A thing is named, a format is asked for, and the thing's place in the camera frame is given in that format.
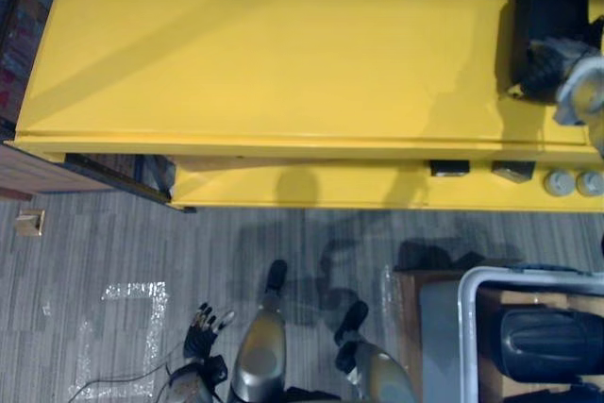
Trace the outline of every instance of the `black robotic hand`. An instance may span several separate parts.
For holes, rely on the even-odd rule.
[[[520,81],[522,93],[545,101],[554,101],[555,91],[580,60],[600,55],[599,49],[584,42],[553,38],[531,41],[527,52],[528,68]]]
[[[208,303],[199,306],[195,313],[183,346],[183,356],[189,363],[170,376],[168,401],[211,402],[216,396],[216,386],[227,380],[228,369],[223,357],[210,356],[210,353],[220,332],[235,318],[235,312],[228,311],[219,319],[211,313]]]
[[[211,348],[220,332],[227,327],[235,317],[234,311],[228,311],[220,319],[212,314],[212,307],[204,302],[187,331],[182,354],[185,359],[204,362],[210,357]]]

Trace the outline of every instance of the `gray plastic container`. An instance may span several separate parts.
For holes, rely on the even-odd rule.
[[[557,266],[478,267],[461,281],[425,285],[420,294],[424,403],[478,403],[476,295],[480,285],[604,296],[604,274]]]

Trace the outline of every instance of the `cable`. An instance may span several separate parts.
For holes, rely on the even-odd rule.
[[[140,375],[139,377],[134,377],[134,378],[100,378],[100,379],[92,379],[92,380],[88,381],[86,384],[84,384],[82,387],[80,387],[78,389],[78,391],[74,394],[74,396],[72,396],[69,400],[67,400],[67,403],[72,403],[73,401],[75,401],[76,397],[78,395],[80,395],[82,392],[84,392],[84,390],[88,389],[93,384],[99,384],[99,383],[118,384],[118,383],[126,383],[126,382],[139,381],[139,380],[141,380],[143,378],[147,378],[149,375],[153,375],[160,368],[163,368],[164,364],[165,363],[162,363],[162,364],[158,365],[154,369],[149,370],[147,373],[145,373],[144,375]]]
[[[154,403],[159,403],[159,399],[161,398],[161,394],[163,394],[163,391],[166,390],[166,387],[168,386],[168,384],[170,384],[170,379],[168,379],[166,382],[163,383],[163,386],[161,386],[161,389],[159,389],[158,397],[155,400],[153,400]]]
[[[172,348],[170,350],[170,352],[163,357],[164,361],[162,363],[160,363],[157,367],[153,368],[152,370],[146,372],[144,375],[136,376],[136,377],[133,377],[133,378],[113,377],[113,378],[91,379],[90,381],[87,381],[86,383],[84,383],[84,385],[82,387],[80,387],[77,390],[77,392],[69,400],[67,400],[67,403],[73,403],[76,400],[76,398],[77,398],[78,395],[80,395],[82,392],[84,392],[86,389],[88,389],[93,384],[101,384],[101,383],[104,383],[104,384],[118,384],[118,383],[134,382],[134,381],[139,381],[139,380],[141,380],[143,378],[147,378],[150,375],[153,375],[160,368],[168,366],[168,362],[169,362],[170,356],[172,356],[172,354],[176,351],[176,349],[179,346],[181,346],[182,344],[183,344],[183,342],[179,342],[178,344],[176,344],[176,346],[174,348]]]

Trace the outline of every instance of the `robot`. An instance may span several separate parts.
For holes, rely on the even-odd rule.
[[[287,263],[272,263],[264,295],[254,321],[248,328],[232,370],[227,403],[288,403],[341,400],[337,395],[299,388],[285,390],[285,320],[280,311],[281,290]],[[234,317],[211,315],[203,304],[189,327],[183,356],[189,363],[176,370],[169,381],[170,403],[212,403],[221,401],[215,387],[227,380],[222,356],[210,356],[220,332]],[[360,328],[368,315],[367,304],[357,301],[335,333],[338,347],[336,367],[355,386],[356,401],[372,403],[416,403],[411,383],[403,367],[377,345],[367,341]]]
[[[589,0],[516,0],[514,98],[552,103],[560,125],[587,126],[604,159],[604,16],[589,21]]]

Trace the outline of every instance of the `yellow table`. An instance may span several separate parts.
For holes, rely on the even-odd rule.
[[[584,128],[501,95],[512,4],[56,0],[15,143],[47,156],[351,160],[344,167],[359,179],[373,174],[371,160],[599,168]],[[604,13],[604,0],[591,0],[591,11]]]

